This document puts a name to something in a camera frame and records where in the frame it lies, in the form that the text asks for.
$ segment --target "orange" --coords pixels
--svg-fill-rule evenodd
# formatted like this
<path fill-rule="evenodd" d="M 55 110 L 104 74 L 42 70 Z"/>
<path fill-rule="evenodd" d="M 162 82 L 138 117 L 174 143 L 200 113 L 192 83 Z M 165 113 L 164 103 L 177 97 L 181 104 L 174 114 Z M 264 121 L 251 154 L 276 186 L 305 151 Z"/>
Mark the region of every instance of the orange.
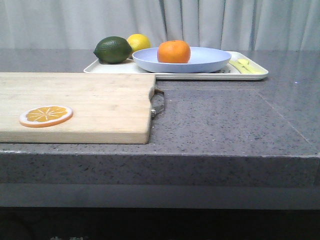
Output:
<path fill-rule="evenodd" d="M 190 56 L 190 46 L 182 40 L 165 41 L 160 44 L 157 51 L 157 59 L 160 63 L 186 64 Z"/>
<path fill-rule="evenodd" d="M 71 108 L 60 105 L 46 105 L 32 108 L 20 115 L 20 124 L 30 128 L 44 128 L 61 124 L 73 115 Z"/>

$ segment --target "lime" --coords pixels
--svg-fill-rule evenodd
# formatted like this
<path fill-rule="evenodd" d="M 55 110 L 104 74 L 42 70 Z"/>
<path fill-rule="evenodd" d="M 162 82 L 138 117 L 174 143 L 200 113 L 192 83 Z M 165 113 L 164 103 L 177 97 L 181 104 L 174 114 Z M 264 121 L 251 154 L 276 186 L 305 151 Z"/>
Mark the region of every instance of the lime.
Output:
<path fill-rule="evenodd" d="M 93 53 L 102 63 L 119 64 L 132 54 L 132 48 L 126 39 L 108 36 L 96 45 Z"/>
<path fill-rule="evenodd" d="M 142 49 L 148 49 L 151 47 L 149 38 L 140 33 L 132 34 L 131 36 L 128 37 L 127 41 L 131 46 L 133 53 L 136 51 L 139 51 Z"/>

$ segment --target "rectangular tray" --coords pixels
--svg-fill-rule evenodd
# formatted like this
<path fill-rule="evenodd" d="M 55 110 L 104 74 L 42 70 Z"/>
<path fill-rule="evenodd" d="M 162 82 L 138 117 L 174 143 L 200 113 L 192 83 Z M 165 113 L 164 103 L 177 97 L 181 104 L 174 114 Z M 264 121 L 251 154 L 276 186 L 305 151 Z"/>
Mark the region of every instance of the rectangular tray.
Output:
<path fill-rule="evenodd" d="M 157 80 L 261 80 L 268 76 L 268 70 L 255 63 L 245 55 L 237 51 L 226 51 L 231 54 L 231 60 L 247 59 L 250 64 L 262 71 L 261 74 L 242 74 L 229 63 L 217 72 L 213 73 L 159 73 L 149 72 L 140 68 L 132 59 L 127 59 L 120 64 L 101 64 L 95 60 L 83 71 L 85 73 L 105 73 L 105 74 L 155 74 Z"/>

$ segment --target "light blue bowl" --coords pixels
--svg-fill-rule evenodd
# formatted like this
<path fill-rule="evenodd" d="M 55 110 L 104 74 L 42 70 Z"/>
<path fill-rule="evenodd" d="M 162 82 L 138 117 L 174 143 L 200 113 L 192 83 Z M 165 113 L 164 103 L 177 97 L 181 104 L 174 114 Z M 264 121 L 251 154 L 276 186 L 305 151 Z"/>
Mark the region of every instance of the light blue bowl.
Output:
<path fill-rule="evenodd" d="M 135 63 L 152 73 L 212 73 L 220 70 L 229 62 L 231 54 L 215 48 L 190 47 L 191 57 L 188 63 L 158 62 L 158 47 L 147 48 L 132 54 Z"/>

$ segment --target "orange slice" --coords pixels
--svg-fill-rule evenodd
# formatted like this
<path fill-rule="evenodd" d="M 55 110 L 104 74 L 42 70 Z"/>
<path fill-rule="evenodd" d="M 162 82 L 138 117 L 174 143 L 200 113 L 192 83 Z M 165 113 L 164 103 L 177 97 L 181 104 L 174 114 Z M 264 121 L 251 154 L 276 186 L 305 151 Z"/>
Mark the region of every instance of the orange slice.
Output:
<path fill-rule="evenodd" d="M 71 108 L 60 105 L 46 105 L 32 108 L 20 115 L 20 124 L 29 128 L 44 128 L 61 124 L 73 115 Z"/>

